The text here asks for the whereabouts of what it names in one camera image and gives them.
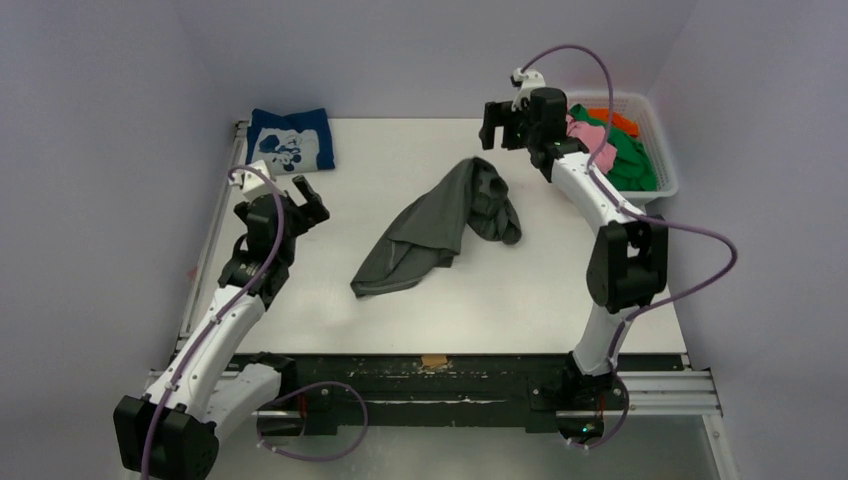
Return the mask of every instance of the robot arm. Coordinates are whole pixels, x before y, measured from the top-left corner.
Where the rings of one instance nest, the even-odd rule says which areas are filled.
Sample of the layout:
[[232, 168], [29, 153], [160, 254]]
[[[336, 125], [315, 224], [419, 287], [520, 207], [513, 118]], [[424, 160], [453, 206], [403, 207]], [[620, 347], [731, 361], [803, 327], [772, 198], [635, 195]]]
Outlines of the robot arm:
[[[621, 213], [621, 207], [644, 212], [624, 199], [596, 166], [587, 168], [588, 149], [566, 135], [568, 102], [561, 90], [545, 86], [542, 75], [532, 69], [516, 69], [511, 80], [519, 89], [516, 98], [486, 104], [480, 140], [484, 149], [493, 148], [495, 129], [503, 127], [501, 146], [526, 148], [533, 166], [571, 199], [596, 235], [586, 272], [594, 305], [566, 367], [565, 385], [572, 394], [603, 388], [612, 380], [610, 374], [629, 328], [625, 324], [616, 337], [619, 326], [665, 288], [668, 231]], [[613, 205], [596, 181], [620, 207]], [[631, 257], [628, 247], [638, 249], [638, 254]]]
[[[251, 168], [274, 178], [264, 162]], [[144, 442], [157, 407], [162, 414], [150, 455], [152, 475], [162, 479], [205, 478], [220, 443], [251, 412], [280, 395], [283, 376], [292, 367], [287, 359], [269, 362], [262, 357], [227, 387], [216, 392], [215, 386], [244, 336], [288, 280], [296, 238], [329, 218], [321, 197], [302, 176], [295, 177], [293, 183], [306, 198], [305, 204], [295, 204], [287, 192], [269, 192], [255, 174], [231, 180], [246, 200], [236, 205], [235, 213], [245, 223], [247, 233], [236, 241], [206, 315], [165, 374], [141, 398], [125, 396], [115, 408], [115, 431], [127, 469], [141, 470]], [[283, 225], [279, 225], [275, 197], [283, 208]], [[282, 228], [282, 239], [269, 267], [236, 299], [272, 253], [278, 228]], [[234, 299], [221, 316], [222, 307]], [[175, 370], [185, 359], [179, 378], [174, 379]]]

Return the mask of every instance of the gray wall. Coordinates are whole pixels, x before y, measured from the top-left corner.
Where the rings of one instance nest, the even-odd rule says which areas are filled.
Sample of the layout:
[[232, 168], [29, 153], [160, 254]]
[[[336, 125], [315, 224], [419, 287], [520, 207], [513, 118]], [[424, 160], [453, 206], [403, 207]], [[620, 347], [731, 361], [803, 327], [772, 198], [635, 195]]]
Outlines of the gray wall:
[[163, 366], [229, 119], [173, 5], [0, 7], [0, 478], [115, 478]]
[[[662, 205], [739, 245], [677, 304], [744, 478], [848, 478], [848, 4], [701, 1], [650, 96], [684, 184]], [[727, 258], [673, 237], [670, 285]]]
[[[509, 74], [556, 43], [590, 45], [620, 88], [645, 93], [695, 0], [175, 0], [231, 99], [335, 117], [478, 117]], [[546, 59], [551, 85], [601, 87], [583, 54]]]

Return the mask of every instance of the dark gray garment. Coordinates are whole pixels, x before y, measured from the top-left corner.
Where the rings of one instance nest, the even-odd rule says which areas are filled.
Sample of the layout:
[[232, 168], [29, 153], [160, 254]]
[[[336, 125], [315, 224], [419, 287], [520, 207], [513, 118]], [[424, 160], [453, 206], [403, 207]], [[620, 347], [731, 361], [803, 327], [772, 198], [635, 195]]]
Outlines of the dark gray garment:
[[480, 237], [513, 245], [521, 239], [509, 188], [482, 158], [459, 162], [389, 225], [350, 287], [357, 297], [412, 288], [434, 267], [450, 267], [465, 224]]

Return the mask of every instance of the white laundry basket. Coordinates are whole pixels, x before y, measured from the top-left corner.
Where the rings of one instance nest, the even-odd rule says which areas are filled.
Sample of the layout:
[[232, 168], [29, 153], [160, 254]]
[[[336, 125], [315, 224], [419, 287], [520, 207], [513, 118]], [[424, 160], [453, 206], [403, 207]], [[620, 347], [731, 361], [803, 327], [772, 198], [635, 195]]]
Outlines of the white laundry basket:
[[[579, 103], [586, 108], [607, 108], [609, 99], [606, 92], [566, 92], [569, 108]], [[651, 103], [644, 95], [636, 93], [615, 93], [613, 110], [639, 125], [638, 140], [645, 145], [645, 151], [654, 166], [657, 176], [657, 190], [654, 192], [621, 192], [634, 205], [645, 205], [657, 198], [670, 197], [677, 193], [677, 175], [665, 141], [662, 126], [654, 114]]]

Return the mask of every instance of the navy blue towel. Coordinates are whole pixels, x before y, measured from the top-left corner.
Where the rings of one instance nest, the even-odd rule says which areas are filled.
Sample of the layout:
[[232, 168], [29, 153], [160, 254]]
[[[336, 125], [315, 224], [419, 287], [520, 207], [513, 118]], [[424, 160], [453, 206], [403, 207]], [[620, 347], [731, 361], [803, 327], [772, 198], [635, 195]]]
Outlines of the navy blue towel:
[[265, 160], [275, 174], [332, 170], [333, 137], [323, 108], [291, 115], [253, 110], [247, 163]]

